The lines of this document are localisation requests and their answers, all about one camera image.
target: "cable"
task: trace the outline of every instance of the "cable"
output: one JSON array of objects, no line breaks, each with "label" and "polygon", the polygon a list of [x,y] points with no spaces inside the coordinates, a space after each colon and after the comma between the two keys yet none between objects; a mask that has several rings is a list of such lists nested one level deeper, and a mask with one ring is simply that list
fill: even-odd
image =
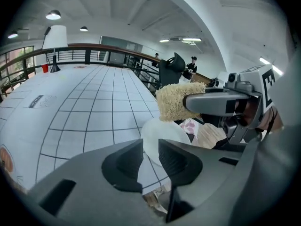
[{"label": "cable", "polygon": [[273,113],[273,117],[272,117],[272,120],[269,122],[269,126],[268,126],[268,129],[267,129],[267,134],[266,136],[270,133],[270,131],[272,130],[273,128],[273,125],[274,125],[274,121],[276,119],[276,116],[278,115],[278,111],[276,111],[276,113],[274,113],[274,110],[273,108],[271,107],[271,110],[272,110],[272,113]]},{"label": "cable", "polygon": [[50,60],[49,60],[47,54],[45,54],[45,55],[46,55],[46,62],[47,62],[47,60],[48,60],[48,63],[50,64]]},{"label": "cable", "polygon": [[44,42],[45,42],[45,38],[46,38],[46,34],[44,35],[43,44],[42,44],[42,47],[41,47],[41,49],[43,49]]}]

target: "black chair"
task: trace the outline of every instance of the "black chair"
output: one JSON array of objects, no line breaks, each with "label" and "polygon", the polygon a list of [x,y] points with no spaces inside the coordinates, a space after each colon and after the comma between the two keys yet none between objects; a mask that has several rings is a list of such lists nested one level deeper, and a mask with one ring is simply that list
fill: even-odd
[{"label": "black chair", "polygon": [[177,53],[169,60],[160,60],[159,63],[159,83],[157,89],[170,84],[179,83],[180,76],[185,69],[185,61]]}]

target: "red cup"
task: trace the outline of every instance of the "red cup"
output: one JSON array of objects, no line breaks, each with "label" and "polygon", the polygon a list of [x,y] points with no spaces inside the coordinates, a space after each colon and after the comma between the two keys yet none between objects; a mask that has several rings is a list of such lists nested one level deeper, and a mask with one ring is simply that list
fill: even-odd
[{"label": "red cup", "polygon": [[48,64],[42,65],[42,69],[44,73],[48,72]]}]

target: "white lamp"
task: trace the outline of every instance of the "white lamp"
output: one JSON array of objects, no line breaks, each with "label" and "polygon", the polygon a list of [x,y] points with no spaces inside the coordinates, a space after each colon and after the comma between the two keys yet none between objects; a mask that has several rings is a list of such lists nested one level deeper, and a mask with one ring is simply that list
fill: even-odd
[{"label": "white lamp", "polygon": [[9,34],[9,36],[8,36],[8,38],[9,39],[12,39],[12,38],[15,38],[15,37],[18,37],[18,33],[17,33],[17,31],[13,31],[13,32],[11,32],[10,34]]},{"label": "white lamp", "polygon": [[67,28],[63,25],[53,25],[51,26],[50,31],[45,37],[44,45],[42,49],[53,48],[53,65],[51,69],[51,73],[60,71],[60,68],[56,64],[56,55],[55,49],[67,47]]}]

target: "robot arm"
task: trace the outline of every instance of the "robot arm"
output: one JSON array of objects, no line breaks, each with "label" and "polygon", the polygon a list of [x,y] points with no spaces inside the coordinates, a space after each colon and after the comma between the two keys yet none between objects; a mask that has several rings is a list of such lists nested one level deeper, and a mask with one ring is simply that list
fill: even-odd
[{"label": "robot arm", "polygon": [[[247,131],[257,128],[273,105],[267,92],[274,82],[272,66],[260,65],[241,73],[231,73],[223,89],[206,88],[205,94],[186,96],[183,104],[189,111],[202,114],[205,123],[223,128],[229,143],[246,145],[241,140]],[[257,110],[252,122],[246,125],[241,115],[248,100],[256,101]]]}]

